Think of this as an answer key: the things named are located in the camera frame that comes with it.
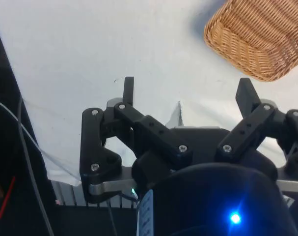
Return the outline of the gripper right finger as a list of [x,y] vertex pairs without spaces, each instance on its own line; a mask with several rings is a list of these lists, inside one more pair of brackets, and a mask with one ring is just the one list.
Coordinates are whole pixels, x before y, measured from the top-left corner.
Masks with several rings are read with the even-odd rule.
[[240,79],[236,102],[243,119],[217,146],[216,161],[237,163],[266,137],[274,138],[286,158],[285,173],[298,176],[298,110],[283,113],[262,102],[249,78]]

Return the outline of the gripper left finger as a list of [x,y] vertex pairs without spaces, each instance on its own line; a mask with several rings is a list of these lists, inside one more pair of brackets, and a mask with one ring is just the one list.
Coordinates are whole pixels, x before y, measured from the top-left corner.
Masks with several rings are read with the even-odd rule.
[[[110,100],[106,109],[88,108],[81,119],[80,176],[86,202],[104,202],[134,189],[144,194],[173,170],[188,166],[192,149],[187,141],[152,116],[133,106],[134,78],[124,80],[123,96]],[[117,137],[135,155],[131,167],[106,148]]]

